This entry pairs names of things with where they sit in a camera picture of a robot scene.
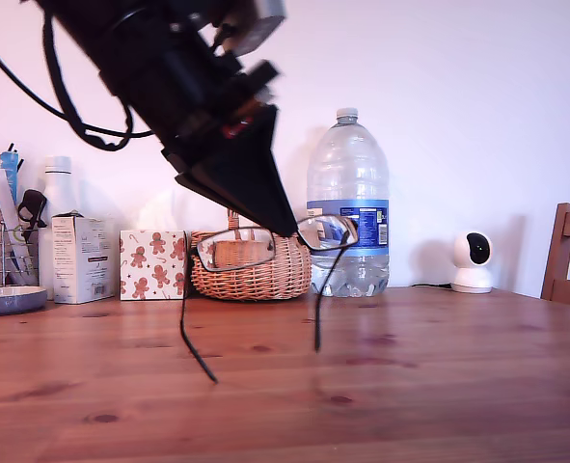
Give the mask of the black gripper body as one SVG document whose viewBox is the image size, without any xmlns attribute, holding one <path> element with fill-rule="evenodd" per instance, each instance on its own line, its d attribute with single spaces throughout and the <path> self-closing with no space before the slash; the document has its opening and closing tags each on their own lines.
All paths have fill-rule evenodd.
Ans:
<svg viewBox="0 0 570 463">
<path fill-rule="evenodd" d="M 122 9 L 99 33 L 93 57 L 103 81 L 138 113 L 181 172 L 223 141 L 219 130 L 240 121 L 278 74 L 267 61 L 244 72 L 232 49 L 216 54 L 241 25 L 231 13 L 218 13 L 210 45 L 200 33 L 206 19 L 184 9 Z"/>
</svg>

